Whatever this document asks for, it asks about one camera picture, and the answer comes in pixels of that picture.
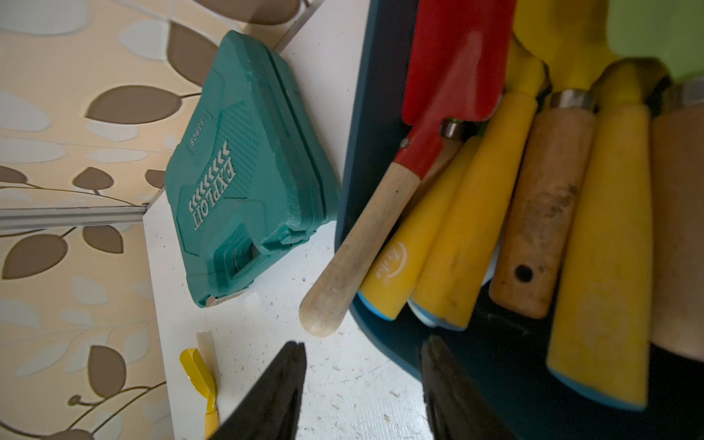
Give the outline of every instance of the handle hole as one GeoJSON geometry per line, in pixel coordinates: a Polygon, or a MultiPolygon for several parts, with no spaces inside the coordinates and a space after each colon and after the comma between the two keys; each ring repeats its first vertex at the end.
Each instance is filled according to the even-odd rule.
{"type": "Polygon", "coordinates": [[[254,246],[254,243],[250,243],[249,247],[247,247],[243,251],[235,251],[232,255],[234,271],[239,272],[250,261],[252,261],[254,258],[257,258],[258,255],[259,249],[257,249],[257,246],[254,246]]]}
{"type": "Polygon", "coordinates": [[[516,279],[520,282],[531,282],[533,280],[533,270],[526,265],[521,264],[513,271],[516,279]]]}

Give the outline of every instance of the yellow handle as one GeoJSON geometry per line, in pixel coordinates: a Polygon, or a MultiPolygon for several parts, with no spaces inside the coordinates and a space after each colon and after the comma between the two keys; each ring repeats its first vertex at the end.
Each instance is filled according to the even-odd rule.
{"type": "Polygon", "coordinates": [[[548,367],[585,396],[648,395],[653,209],[644,105],[602,110],[562,269],[548,367]]]}
{"type": "Polygon", "coordinates": [[[438,325],[464,329],[501,232],[537,103],[507,93],[460,184],[411,298],[438,325]]]}
{"type": "Polygon", "coordinates": [[[218,409],[213,410],[211,413],[206,413],[206,436],[205,439],[208,440],[215,431],[220,427],[220,416],[218,415],[218,409]]]}
{"type": "Polygon", "coordinates": [[[410,298],[443,216],[457,193],[480,139],[475,136],[467,141],[369,269],[359,294],[367,308],[377,316],[396,319],[410,298]]]}

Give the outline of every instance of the red trowel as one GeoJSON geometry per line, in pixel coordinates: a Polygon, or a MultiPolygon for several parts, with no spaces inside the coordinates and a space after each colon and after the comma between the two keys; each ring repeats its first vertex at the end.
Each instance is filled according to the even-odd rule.
{"type": "Polygon", "coordinates": [[[442,150],[447,118],[485,120],[501,96],[515,0],[420,0],[403,120],[413,129],[354,227],[301,302],[309,333],[339,327],[404,206],[442,150]]]}

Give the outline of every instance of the dark blue container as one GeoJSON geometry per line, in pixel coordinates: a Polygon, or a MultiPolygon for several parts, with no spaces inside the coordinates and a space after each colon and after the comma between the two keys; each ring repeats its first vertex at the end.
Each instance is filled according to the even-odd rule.
{"type": "MultiPolygon", "coordinates": [[[[342,182],[336,248],[354,225],[410,129],[401,120],[416,1],[372,0],[342,182]]],[[[369,340],[416,378],[418,353],[439,334],[501,417],[523,439],[677,439],[704,432],[704,364],[650,350],[648,407],[602,406],[561,384],[546,366],[552,312],[530,320],[494,304],[484,286],[469,328],[430,329],[404,308],[388,322],[355,297],[350,311],[369,340]]]]}

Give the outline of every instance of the wallpaper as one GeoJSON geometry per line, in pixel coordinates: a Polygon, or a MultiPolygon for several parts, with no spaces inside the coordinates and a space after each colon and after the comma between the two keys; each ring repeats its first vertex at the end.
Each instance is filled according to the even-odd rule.
{"type": "Polygon", "coordinates": [[[273,46],[305,7],[3,0],[0,206],[148,203],[222,36],[236,29],[273,46]],[[248,17],[252,23],[238,21],[248,17]]]}
{"type": "Polygon", "coordinates": [[[0,438],[172,438],[142,225],[2,237],[0,259],[0,438]]]}
{"type": "MultiPolygon", "coordinates": [[[[217,43],[306,6],[0,0],[0,208],[152,201],[217,43]]],[[[143,227],[0,233],[0,265],[0,439],[173,438],[143,227]]]]}

